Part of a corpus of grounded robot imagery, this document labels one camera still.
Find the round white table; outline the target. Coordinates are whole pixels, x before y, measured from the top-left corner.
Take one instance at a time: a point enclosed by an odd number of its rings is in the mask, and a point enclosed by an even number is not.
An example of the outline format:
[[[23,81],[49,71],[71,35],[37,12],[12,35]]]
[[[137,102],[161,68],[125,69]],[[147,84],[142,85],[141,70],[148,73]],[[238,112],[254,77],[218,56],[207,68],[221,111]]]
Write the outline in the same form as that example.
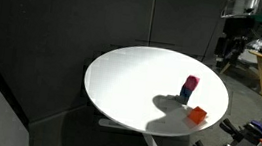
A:
[[[188,76],[200,81],[189,98],[180,95]],[[178,137],[207,129],[228,108],[223,81],[202,62],[169,49],[133,46],[96,58],[84,74],[89,100],[105,117],[99,124],[138,131],[148,146],[156,136]],[[188,118],[199,106],[203,122]]]

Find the crumpled silver foil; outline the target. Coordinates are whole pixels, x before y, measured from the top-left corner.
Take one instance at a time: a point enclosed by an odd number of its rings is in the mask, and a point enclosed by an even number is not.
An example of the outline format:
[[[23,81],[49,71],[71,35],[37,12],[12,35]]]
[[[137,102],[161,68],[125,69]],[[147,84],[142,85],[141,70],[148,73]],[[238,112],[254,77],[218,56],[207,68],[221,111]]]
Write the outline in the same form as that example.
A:
[[[262,53],[262,38],[258,38],[254,41],[250,41],[246,44],[246,47],[251,50],[258,51],[259,53]]]

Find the purple orange spring clamp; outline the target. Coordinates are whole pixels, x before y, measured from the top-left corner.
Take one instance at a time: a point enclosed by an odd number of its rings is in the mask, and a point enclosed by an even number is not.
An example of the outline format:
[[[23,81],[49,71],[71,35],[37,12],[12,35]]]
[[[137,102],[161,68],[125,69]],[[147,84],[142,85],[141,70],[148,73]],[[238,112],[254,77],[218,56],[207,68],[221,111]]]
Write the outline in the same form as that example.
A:
[[[262,143],[262,123],[252,120],[249,123],[247,123],[244,127]]]

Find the blue toy block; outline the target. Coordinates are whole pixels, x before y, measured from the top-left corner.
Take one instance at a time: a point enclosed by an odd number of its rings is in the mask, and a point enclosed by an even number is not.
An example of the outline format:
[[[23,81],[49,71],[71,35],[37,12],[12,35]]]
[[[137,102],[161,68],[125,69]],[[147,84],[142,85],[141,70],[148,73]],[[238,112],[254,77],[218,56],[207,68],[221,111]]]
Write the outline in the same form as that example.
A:
[[[191,96],[191,94],[192,94],[192,91],[190,89],[188,89],[187,87],[185,87],[184,85],[180,89],[180,95],[185,97],[185,98],[189,98]]]

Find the orange toy block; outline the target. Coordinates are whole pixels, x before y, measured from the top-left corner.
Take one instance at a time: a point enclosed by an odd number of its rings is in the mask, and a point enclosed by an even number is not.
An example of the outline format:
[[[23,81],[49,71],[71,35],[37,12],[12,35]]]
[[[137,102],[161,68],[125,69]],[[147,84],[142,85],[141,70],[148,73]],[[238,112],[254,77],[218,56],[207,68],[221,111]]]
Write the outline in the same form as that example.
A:
[[[206,111],[197,106],[190,111],[190,113],[188,114],[188,118],[198,125],[199,123],[204,121],[206,115]]]

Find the magenta toy block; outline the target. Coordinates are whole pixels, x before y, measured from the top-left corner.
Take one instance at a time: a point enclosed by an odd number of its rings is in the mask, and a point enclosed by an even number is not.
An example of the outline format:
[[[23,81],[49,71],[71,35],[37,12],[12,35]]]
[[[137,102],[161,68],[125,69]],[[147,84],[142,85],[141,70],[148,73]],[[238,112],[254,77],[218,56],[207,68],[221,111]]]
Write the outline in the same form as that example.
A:
[[[195,77],[193,75],[189,75],[187,80],[184,83],[184,87],[193,91],[194,89],[196,89],[198,83],[200,81],[199,77]]]

